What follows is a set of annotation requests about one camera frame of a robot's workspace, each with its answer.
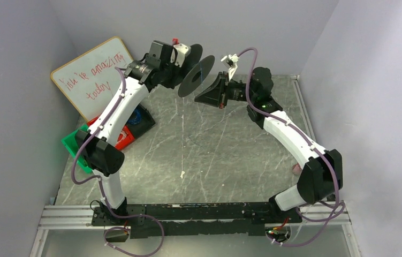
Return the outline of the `black spool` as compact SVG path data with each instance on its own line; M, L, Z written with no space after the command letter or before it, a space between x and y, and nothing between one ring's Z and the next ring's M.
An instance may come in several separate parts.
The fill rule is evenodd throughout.
M206 79L215 63L215 56L201 58L203 47L200 44L191 45L191 53L183 63L184 78L178 85L178 96L186 97L194 92Z

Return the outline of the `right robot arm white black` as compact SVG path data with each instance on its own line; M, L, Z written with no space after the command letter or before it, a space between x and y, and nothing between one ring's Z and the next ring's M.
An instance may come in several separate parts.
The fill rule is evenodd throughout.
M218 108L229 100L251 101L247 106L249 118L276 138L301 167L297 184L269 199L276 211L288 211L317 203L341 189L342 156L317 144L291 121L271 96L273 85L270 70L264 67L255 68L247 82L231 80L227 72L220 72L195 101Z

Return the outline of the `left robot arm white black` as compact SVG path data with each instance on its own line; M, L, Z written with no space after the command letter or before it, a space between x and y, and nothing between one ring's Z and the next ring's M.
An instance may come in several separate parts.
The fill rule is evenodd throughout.
M188 69L196 64L203 53L199 44L164 43L155 40L142 59L135 59L127 67L117 67L120 85L110 103L87 131L77 131L77 163L83 157L101 191L101 206L113 216L127 215L127 199L120 183L119 169L124 153L116 141L134 110L158 85L173 89L178 86Z

